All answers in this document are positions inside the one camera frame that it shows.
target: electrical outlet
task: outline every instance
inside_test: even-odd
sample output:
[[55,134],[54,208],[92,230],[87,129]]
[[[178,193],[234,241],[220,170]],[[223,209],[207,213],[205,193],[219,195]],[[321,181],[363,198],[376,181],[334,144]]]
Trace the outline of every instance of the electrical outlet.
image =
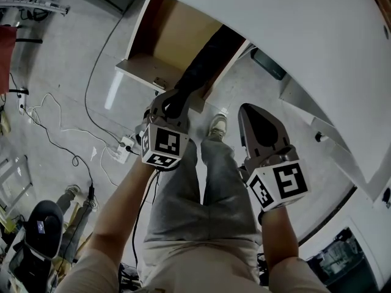
[[126,160],[128,159],[128,156],[130,152],[127,152],[125,149],[126,146],[129,146],[132,148],[134,145],[134,141],[130,139],[129,136],[122,137],[121,144],[124,144],[124,146],[119,145],[117,148],[118,157],[115,158],[116,161],[120,162],[121,164],[124,164]]

